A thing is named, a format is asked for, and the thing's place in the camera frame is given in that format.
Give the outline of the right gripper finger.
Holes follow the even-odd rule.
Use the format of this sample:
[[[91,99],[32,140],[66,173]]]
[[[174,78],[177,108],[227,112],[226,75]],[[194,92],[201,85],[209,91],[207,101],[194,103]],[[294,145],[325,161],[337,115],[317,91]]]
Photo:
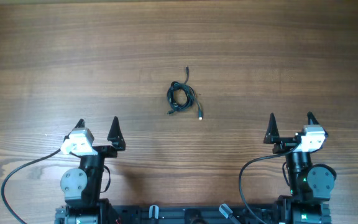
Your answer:
[[[312,112],[307,113],[308,125],[306,126],[307,136],[324,136],[328,137],[328,132],[319,124]]]
[[[267,131],[263,140],[264,144],[277,144],[280,142],[280,134],[274,113],[270,114]]]

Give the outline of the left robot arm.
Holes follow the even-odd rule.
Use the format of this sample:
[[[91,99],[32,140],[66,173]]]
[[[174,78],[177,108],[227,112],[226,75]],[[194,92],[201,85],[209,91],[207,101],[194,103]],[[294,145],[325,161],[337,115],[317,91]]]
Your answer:
[[[79,167],[66,171],[60,181],[66,205],[56,209],[55,223],[102,224],[121,223],[121,217],[106,198],[101,188],[106,158],[116,158],[119,151],[126,149],[118,117],[114,117],[107,140],[110,145],[93,146],[94,136],[80,119],[65,136],[61,150],[65,155],[80,158]]]

